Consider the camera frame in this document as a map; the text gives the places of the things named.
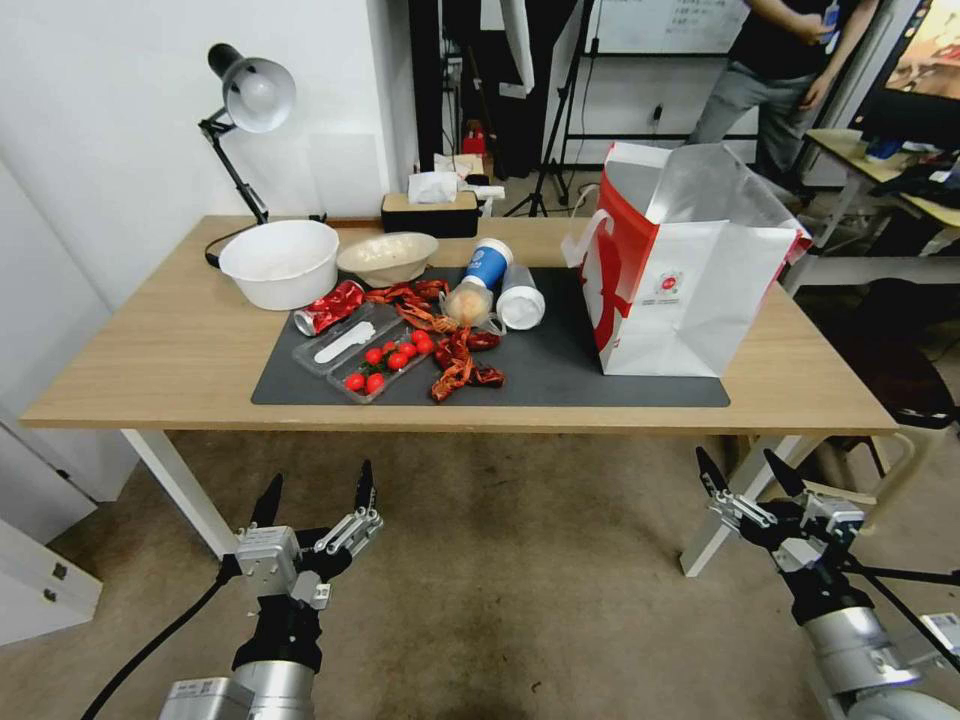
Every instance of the table top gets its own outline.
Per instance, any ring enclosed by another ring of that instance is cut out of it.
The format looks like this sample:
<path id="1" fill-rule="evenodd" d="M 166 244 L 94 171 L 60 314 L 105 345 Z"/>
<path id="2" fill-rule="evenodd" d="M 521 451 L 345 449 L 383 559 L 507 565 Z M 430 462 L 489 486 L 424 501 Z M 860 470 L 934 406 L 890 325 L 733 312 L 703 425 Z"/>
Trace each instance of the table top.
<path id="1" fill-rule="evenodd" d="M 863 154 L 865 145 L 860 141 L 859 130 L 821 128 L 808 130 L 807 137 L 836 159 L 877 183 L 897 177 L 909 157 L 908 153 L 899 152 L 882 162 L 868 161 Z M 944 207 L 914 195 L 900 193 L 899 196 L 937 222 L 948 227 L 960 227 L 960 210 Z"/>
<path id="2" fill-rule="evenodd" d="M 863 434 L 890 416 L 779 285 L 731 363 L 726 408 L 254 405 L 285 312 L 250 305 L 204 262 L 246 217 L 204 218 L 24 414 L 31 427 L 426 432 Z M 575 221 L 579 232 L 585 220 Z M 529 266 L 563 265 L 566 219 L 482 218 Z M 340 226 L 342 245 L 378 232 Z M 466 264 L 475 239 L 443 239 L 436 266 Z"/>

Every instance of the black shirt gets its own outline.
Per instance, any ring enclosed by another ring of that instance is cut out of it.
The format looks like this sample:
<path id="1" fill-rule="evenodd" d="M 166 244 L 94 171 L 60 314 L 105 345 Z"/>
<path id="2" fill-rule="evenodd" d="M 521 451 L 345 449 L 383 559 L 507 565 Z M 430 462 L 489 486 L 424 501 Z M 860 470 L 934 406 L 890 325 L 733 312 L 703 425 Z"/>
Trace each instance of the black shirt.
<path id="1" fill-rule="evenodd" d="M 839 0 L 839 31 L 859 0 Z M 823 17 L 831 0 L 784 0 L 791 10 Z M 743 63 L 762 77 L 797 78 L 819 74 L 827 64 L 826 45 L 806 45 L 789 30 L 751 11 L 730 48 L 730 59 Z"/>

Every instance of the person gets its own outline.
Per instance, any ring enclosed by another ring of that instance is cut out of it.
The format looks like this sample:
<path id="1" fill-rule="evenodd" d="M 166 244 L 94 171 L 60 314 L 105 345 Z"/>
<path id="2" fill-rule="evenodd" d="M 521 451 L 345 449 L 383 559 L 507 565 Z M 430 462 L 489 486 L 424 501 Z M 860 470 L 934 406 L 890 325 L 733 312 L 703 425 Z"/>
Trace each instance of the person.
<path id="1" fill-rule="evenodd" d="M 791 184 L 803 134 L 870 24 L 877 0 L 746 2 L 750 14 L 687 143 L 720 142 L 759 106 L 756 170 Z M 824 24 L 825 14 L 833 27 Z"/>

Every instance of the red and white paper bag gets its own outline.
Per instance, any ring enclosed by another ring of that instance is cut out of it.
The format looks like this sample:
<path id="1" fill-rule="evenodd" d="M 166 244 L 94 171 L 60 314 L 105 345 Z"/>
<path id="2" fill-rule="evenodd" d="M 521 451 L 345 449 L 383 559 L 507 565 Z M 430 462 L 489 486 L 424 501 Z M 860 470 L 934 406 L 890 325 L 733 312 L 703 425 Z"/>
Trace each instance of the red and white paper bag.
<path id="1" fill-rule="evenodd" d="M 581 267 L 604 373 L 721 377 L 777 272 L 809 244 L 723 145 L 616 143 L 597 212 L 563 252 Z"/>

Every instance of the wooden table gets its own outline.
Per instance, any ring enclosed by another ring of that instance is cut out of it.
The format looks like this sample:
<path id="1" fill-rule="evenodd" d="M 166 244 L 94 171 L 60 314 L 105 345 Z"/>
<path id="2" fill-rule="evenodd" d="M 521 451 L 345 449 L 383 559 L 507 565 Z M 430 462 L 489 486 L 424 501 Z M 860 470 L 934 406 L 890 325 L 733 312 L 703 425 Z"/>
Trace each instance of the wooden table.
<path id="1" fill-rule="evenodd" d="M 22 418 L 31 427 L 121 429 L 218 555 L 236 539 L 165 430 L 759 434 L 731 478 L 735 492 L 756 496 L 770 481 L 765 447 L 797 461 L 824 436 L 895 427 L 778 285 L 723 379 L 726 408 L 254 405 L 250 394 L 286 313 L 254 308 L 203 261 L 208 240 L 246 222 L 202 220 Z M 507 242 L 518 262 L 560 266 L 567 222 L 484 218 L 479 233 Z M 376 230 L 338 232 L 346 245 Z M 462 266 L 474 242 L 441 240 L 432 262 Z M 709 516 L 684 553 L 688 574 L 726 537 Z"/>
<path id="2" fill-rule="evenodd" d="M 857 130 L 808 130 L 807 137 L 844 166 L 847 181 L 826 228 L 814 239 L 817 249 L 804 255 L 787 274 L 783 285 L 790 295 L 803 285 L 860 285 L 888 277 L 918 283 L 960 282 L 960 258 L 957 257 L 824 257 L 820 249 L 830 240 L 850 204 L 867 186 L 897 177 L 908 155 L 896 153 L 883 162 L 870 162 L 864 157 L 866 145 Z M 960 237 L 960 210 L 913 195 L 898 194 L 895 200 L 911 214 L 931 218 L 940 223 L 945 232 Z"/>

